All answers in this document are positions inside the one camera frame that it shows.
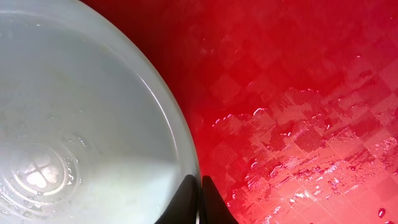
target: circular indentation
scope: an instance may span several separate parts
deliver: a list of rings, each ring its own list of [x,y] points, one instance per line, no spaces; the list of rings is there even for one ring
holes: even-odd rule
[[[77,159],[64,145],[21,144],[0,148],[0,207],[26,220],[54,215],[80,180]]]

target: red checkered surface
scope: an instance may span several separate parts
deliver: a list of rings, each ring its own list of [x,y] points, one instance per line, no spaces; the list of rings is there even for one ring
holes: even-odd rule
[[[176,97],[240,223],[398,223],[397,0],[85,0]]]

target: red surface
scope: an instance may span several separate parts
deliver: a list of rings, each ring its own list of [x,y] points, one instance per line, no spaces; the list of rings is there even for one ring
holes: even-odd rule
[[[398,223],[396,0],[85,2],[163,76],[240,223]]]

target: checkered pattern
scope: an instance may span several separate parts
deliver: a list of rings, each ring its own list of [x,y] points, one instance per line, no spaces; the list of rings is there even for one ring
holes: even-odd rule
[[[398,223],[396,0],[84,2],[163,76],[240,223]]]

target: red liquid droplet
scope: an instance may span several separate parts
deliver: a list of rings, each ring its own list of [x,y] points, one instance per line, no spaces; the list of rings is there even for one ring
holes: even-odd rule
[[[384,209],[384,208],[380,208],[379,209],[379,217],[380,218],[383,218],[383,216],[386,214],[386,209]]]

